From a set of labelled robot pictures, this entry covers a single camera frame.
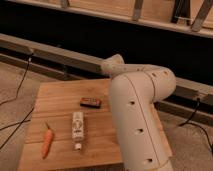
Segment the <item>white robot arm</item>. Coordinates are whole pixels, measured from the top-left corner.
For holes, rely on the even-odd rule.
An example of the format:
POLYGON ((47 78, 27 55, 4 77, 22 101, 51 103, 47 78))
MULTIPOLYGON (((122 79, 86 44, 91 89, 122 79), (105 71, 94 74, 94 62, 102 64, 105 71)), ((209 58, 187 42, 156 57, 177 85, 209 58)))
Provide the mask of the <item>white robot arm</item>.
POLYGON ((173 171, 151 105, 176 89, 174 73, 162 66, 126 64, 116 54, 102 61, 111 78, 109 104, 127 171, 173 171))

